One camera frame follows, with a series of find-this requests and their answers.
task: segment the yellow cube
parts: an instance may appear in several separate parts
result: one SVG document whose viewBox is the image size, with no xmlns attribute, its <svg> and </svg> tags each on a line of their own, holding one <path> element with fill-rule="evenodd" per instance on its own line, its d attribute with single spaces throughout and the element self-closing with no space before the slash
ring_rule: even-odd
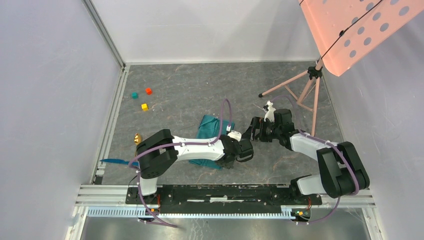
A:
<svg viewBox="0 0 424 240">
<path fill-rule="evenodd" d="M 147 111 L 147 110 L 149 110 L 149 108 L 147 107 L 147 103 L 143 103 L 143 104 L 141 105 L 141 109 L 143 109 L 143 111 Z"/>
</svg>

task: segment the blue object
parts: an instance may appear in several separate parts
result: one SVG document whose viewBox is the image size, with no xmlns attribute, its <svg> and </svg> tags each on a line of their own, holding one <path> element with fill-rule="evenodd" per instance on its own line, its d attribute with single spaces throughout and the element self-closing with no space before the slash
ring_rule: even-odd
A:
<svg viewBox="0 0 424 240">
<path fill-rule="evenodd" d="M 203 119 L 200 122 L 198 127 L 198 132 L 196 135 L 197 139 L 210 139 L 216 137 L 221 134 L 227 133 L 227 126 L 229 121 L 222 121 L 222 129 L 220 132 L 220 120 L 214 116 L 204 115 Z M 231 129 L 234 128 L 234 122 L 231 123 Z M 191 164 L 196 164 L 199 166 L 214 168 L 214 169 L 222 169 L 222 167 L 218 166 L 215 161 L 209 159 L 192 159 L 188 161 Z"/>
<path fill-rule="evenodd" d="M 111 163 L 111 164 L 123 164 L 123 165 L 128 165 L 130 162 L 129 161 L 125 161 L 122 159 L 116 159 L 116 158 L 105 158 L 100 160 L 100 162 L 105 162 L 105 163 Z M 138 167 L 139 166 L 139 162 L 135 161 L 132 163 L 132 165 L 134 167 Z"/>
</svg>

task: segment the pink tripod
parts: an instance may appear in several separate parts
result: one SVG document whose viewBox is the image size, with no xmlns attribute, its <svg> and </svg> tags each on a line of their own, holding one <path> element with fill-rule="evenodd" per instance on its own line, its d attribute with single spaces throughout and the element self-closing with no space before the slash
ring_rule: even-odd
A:
<svg viewBox="0 0 424 240">
<path fill-rule="evenodd" d="M 281 87 L 285 87 L 287 89 L 287 91 L 293 95 L 293 97 L 296 99 L 297 105 L 301 106 L 302 108 L 309 110 L 312 112 L 312 129 L 310 134 L 312 136 L 315 135 L 315 126 L 317 123 L 317 107 L 318 107 L 318 94 L 320 91 L 320 79 L 323 76 L 322 73 L 322 69 L 323 69 L 323 60 L 319 59 L 318 62 L 316 63 L 316 66 L 311 66 L 308 67 L 308 69 L 292 78 L 290 78 L 289 80 L 284 81 L 283 83 L 259 94 L 259 97 L 262 98 L 263 96 L 271 93 L 274 90 L 277 90 Z M 307 81 L 305 87 L 303 88 L 302 93 L 300 94 L 300 96 L 296 96 L 296 94 L 288 87 L 288 84 L 293 82 L 296 79 L 299 79 L 305 75 L 309 74 L 309 81 Z M 313 108 L 307 107 L 305 105 L 302 104 L 302 102 L 305 100 L 305 98 L 309 95 L 309 93 L 312 91 L 312 89 L 314 89 L 312 86 L 312 83 L 314 82 L 314 78 L 315 78 L 315 98 L 313 100 Z"/>
</svg>

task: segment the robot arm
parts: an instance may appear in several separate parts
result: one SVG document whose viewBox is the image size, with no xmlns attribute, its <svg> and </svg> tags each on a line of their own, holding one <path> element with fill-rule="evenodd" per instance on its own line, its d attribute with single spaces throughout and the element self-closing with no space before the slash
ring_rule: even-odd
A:
<svg viewBox="0 0 424 240">
<path fill-rule="evenodd" d="M 355 191 L 349 171 L 342 165 L 342 159 L 332 147 L 299 133 L 292 122 L 290 110 L 275 109 L 270 101 L 264 109 L 267 110 L 265 117 L 254 117 L 242 135 L 243 138 L 261 142 L 272 142 L 276 139 L 288 150 L 304 154 L 318 162 L 319 175 L 302 176 L 290 182 L 290 188 L 295 195 L 328 194 L 332 198 L 338 198 Z M 359 189 L 368 188 L 370 179 L 354 145 L 347 141 L 332 142 L 332 145 L 342 153 L 353 170 Z"/>
<path fill-rule="evenodd" d="M 221 135 L 219 140 L 189 139 L 171 135 L 169 129 L 163 129 L 137 145 L 136 155 L 156 146 L 172 146 L 152 151 L 138 159 L 140 166 L 140 184 L 143 195 L 156 193 L 158 177 L 174 162 L 191 159 L 209 159 L 218 166 L 231 168 L 234 161 L 246 162 L 253 158 L 254 152 L 248 139 L 241 139 L 241 133 L 231 131 Z"/>
</svg>

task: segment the gold object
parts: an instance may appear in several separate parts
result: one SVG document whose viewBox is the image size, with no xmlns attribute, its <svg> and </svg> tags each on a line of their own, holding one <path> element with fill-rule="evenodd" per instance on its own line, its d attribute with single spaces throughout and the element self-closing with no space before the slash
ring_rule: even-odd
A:
<svg viewBox="0 0 424 240">
<path fill-rule="evenodd" d="M 136 133 L 135 134 L 135 136 L 134 136 L 134 143 L 136 144 L 136 145 L 138 145 L 139 143 L 141 143 L 142 142 L 142 136 L 140 136 L 140 134 L 139 133 Z"/>
</svg>

